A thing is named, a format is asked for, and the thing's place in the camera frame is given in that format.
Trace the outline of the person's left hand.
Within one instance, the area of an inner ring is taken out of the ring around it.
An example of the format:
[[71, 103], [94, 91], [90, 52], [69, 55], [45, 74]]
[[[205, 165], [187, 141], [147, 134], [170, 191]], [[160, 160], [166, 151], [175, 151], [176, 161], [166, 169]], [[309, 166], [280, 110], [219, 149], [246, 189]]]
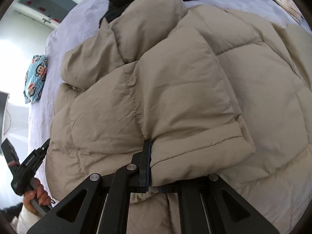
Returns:
[[48, 195], [47, 191], [44, 189], [44, 186], [41, 184], [40, 180], [37, 178], [32, 179], [33, 184], [36, 184], [34, 190], [26, 191], [23, 195], [23, 206], [34, 215], [41, 217], [42, 214], [32, 205], [32, 201], [38, 199], [39, 206], [50, 206], [51, 198]]

